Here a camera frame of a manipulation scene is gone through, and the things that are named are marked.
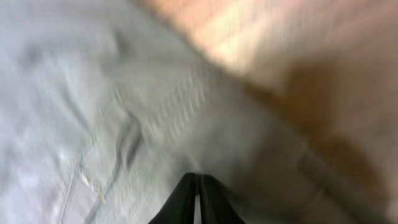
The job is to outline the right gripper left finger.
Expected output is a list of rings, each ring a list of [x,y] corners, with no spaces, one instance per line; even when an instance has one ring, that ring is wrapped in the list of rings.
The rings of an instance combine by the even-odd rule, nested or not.
[[[193,224],[196,187],[196,175],[186,173],[149,224]]]

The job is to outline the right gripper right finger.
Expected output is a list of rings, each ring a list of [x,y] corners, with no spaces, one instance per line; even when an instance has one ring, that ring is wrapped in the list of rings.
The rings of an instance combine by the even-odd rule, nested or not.
[[[211,175],[200,177],[200,209],[202,224],[245,224]]]

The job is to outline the grey shorts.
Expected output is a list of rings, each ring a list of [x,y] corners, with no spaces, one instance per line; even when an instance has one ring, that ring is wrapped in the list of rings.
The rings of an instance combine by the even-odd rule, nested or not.
[[[1,2],[2,223],[149,223],[186,173],[246,223],[387,222],[137,4]]]

